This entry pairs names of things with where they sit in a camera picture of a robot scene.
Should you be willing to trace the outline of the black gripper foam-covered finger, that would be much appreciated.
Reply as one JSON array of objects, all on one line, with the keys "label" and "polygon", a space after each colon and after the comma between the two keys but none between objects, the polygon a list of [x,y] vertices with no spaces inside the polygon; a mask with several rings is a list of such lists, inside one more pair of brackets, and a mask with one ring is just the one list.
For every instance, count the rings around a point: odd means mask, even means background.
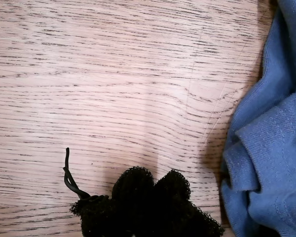
[{"label": "black gripper foam-covered finger", "polygon": [[188,180],[169,171],[153,187],[152,237],[221,237],[222,226],[190,201]]},{"label": "black gripper foam-covered finger", "polygon": [[70,211],[80,217],[85,237],[148,237],[153,187],[150,171],[131,167],[116,181],[111,197],[85,197],[72,204]]}]

